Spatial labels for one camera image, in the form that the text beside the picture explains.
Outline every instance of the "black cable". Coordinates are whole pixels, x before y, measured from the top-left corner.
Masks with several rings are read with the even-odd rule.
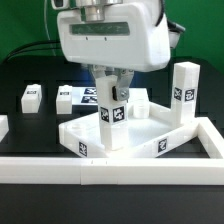
[[[177,33],[184,33],[185,32],[185,27],[181,26],[180,24],[178,23],[174,23],[170,20],[167,20],[167,24],[168,24],[168,28],[170,31],[173,31],[173,32],[177,32]]]
[[[30,47],[34,47],[34,46],[39,46],[39,45],[46,45],[46,44],[58,44],[60,43],[59,40],[47,40],[47,41],[37,41],[37,42],[32,42],[32,43],[29,43],[29,44],[25,44],[25,45],[22,45],[18,48],[16,48],[15,50],[11,51],[6,57],[5,59],[2,61],[2,63],[6,63],[8,61],[8,58],[11,57],[11,55],[14,55],[14,53],[16,52],[20,52],[26,48],[30,48]]]
[[[7,56],[2,63],[7,63],[10,60],[10,58],[12,58],[18,54],[24,54],[24,53],[33,52],[33,51],[52,50],[52,49],[60,50],[61,48],[60,47],[55,47],[55,48],[49,47],[49,48],[35,48],[35,49],[30,49],[30,50],[17,51],[17,52],[11,53],[9,56]]]
[[[160,2],[161,2],[161,11],[156,26],[159,26],[165,13],[165,0],[160,0]]]

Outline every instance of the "white foam block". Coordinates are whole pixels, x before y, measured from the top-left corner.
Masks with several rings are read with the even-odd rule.
[[[0,115],[0,142],[9,131],[8,118],[6,115]]]
[[[115,101],[112,88],[117,77],[96,79],[101,143],[106,150],[118,150],[128,145],[127,101]]]
[[[0,158],[0,183],[81,184],[81,164],[71,158]]]
[[[224,158],[224,139],[208,118],[200,118],[198,138],[210,158]]]
[[[28,85],[21,99],[23,113],[38,113],[41,99],[41,86]]]
[[[72,86],[59,86],[56,99],[57,114],[72,113]]]
[[[174,128],[194,119],[199,73],[200,66],[191,62],[174,65],[171,100]]]

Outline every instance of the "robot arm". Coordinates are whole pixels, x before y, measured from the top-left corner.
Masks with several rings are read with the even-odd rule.
[[[52,0],[52,5],[65,9],[69,1]],[[76,0],[76,6],[58,15],[64,55],[68,61],[94,65],[94,78],[105,75],[102,66],[113,71],[117,101],[128,99],[133,71],[166,67],[170,48],[184,30],[170,22],[170,32],[163,0]]]

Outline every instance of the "tall white block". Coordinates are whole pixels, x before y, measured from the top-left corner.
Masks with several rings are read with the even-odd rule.
[[[118,150],[128,144],[127,101],[115,101],[112,88],[116,76],[96,79],[101,143],[106,150]]]
[[[191,62],[174,65],[171,113],[173,128],[195,117],[200,66]]]
[[[21,99],[23,113],[38,113],[41,99],[41,86],[28,85]]]
[[[0,115],[0,142],[9,131],[8,118],[6,115]]]
[[[57,114],[72,113],[72,86],[59,86],[56,99]]]

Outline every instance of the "rectangular white block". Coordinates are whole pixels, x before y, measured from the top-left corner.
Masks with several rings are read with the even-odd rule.
[[[72,113],[72,86],[59,86],[56,99],[57,114]]]
[[[41,86],[28,85],[21,99],[23,113],[38,113],[41,99]]]
[[[206,117],[200,118],[198,138],[210,158],[224,159],[224,139]]]
[[[191,62],[174,65],[171,100],[174,128],[190,122],[195,117],[200,66]]]
[[[8,118],[6,115],[0,115],[0,142],[9,131]]]

